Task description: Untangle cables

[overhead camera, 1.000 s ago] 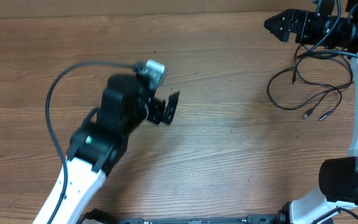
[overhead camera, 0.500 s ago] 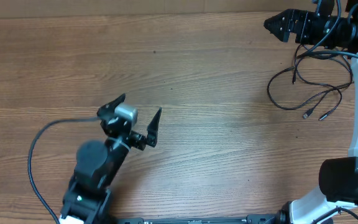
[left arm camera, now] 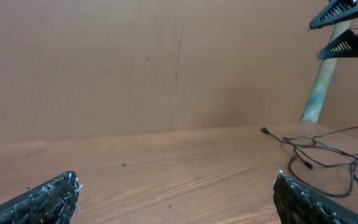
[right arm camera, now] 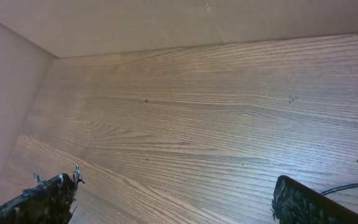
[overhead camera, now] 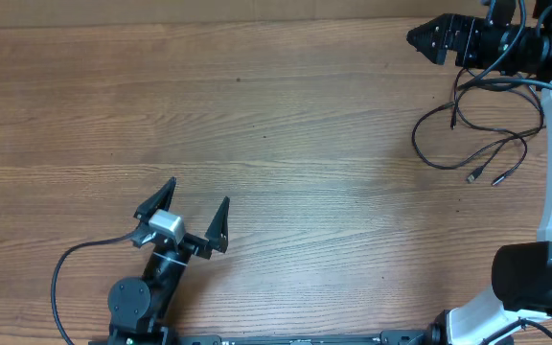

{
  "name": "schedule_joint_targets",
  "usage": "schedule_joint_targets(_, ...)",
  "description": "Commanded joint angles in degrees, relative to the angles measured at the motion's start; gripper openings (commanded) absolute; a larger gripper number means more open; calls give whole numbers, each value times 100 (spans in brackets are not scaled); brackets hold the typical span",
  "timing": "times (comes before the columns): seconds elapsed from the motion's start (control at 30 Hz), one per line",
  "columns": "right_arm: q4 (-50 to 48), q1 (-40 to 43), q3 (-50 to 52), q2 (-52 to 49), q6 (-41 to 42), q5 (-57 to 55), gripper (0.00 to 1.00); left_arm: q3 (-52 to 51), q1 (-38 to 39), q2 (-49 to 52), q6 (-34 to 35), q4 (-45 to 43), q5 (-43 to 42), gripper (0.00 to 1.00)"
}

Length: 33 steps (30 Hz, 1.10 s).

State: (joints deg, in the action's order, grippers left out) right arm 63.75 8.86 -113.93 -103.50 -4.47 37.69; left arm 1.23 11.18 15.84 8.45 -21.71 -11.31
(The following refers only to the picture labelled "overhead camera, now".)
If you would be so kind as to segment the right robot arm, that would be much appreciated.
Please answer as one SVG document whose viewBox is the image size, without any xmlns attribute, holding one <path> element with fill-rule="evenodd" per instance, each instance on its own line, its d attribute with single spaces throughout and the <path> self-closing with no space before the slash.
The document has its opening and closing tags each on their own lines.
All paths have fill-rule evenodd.
<svg viewBox="0 0 552 345">
<path fill-rule="evenodd" d="M 546 135 L 545 195 L 534 241 L 500 247 L 491 282 L 466 305 L 442 311 L 425 331 L 400 331 L 405 344 L 509 344 L 516 332 L 552 319 L 552 1 L 491 1 L 483 17 L 445 13 L 407 33 L 407 42 L 440 65 L 459 69 L 447 103 L 453 122 L 474 89 L 512 92 L 539 113 Z"/>
</svg>

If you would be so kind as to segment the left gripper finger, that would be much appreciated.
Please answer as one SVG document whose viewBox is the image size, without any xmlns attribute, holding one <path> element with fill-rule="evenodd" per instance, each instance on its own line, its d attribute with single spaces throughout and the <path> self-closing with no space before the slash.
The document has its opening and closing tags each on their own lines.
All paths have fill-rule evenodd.
<svg viewBox="0 0 552 345">
<path fill-rule="evenodd" d="M 213 220 L 211 221 L 205 238 L 208 240 L 210 247 L 220 253 L 225 253 L 228 248 L 228 214 L 229 214 L 230 198 L 226 196 L 218 207 Z"/>
<path fill-rule="evenodd" d="M 175 187 L 176 179 L 171 177 L 155 194 L 137 207 L 133 217 L 139 221 L 149 221 L 157 211 L 168 211 L 173 200 Z"/>
</svg>

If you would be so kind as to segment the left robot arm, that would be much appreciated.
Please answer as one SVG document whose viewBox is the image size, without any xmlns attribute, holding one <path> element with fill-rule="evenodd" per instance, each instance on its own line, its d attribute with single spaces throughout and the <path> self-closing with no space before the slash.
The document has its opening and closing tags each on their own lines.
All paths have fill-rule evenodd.
<svg viewBox="0 0 552 345">
<path fill-rule="evenodd" d="M 186 231 L 183 217 L 170 212 L 175 186 L 171 178 L 134 213 L 138 225 L 132 244 L 152 243 L 154 248 L 141 276 L 121 279 L 109 291 L 110 322 L 103 344 L 176 343 L 176 332 L 164 317 L 189 261 L 227 250 L 230 198 L 223 199 L 205 235 L 198 237 Z"/>
</svg>

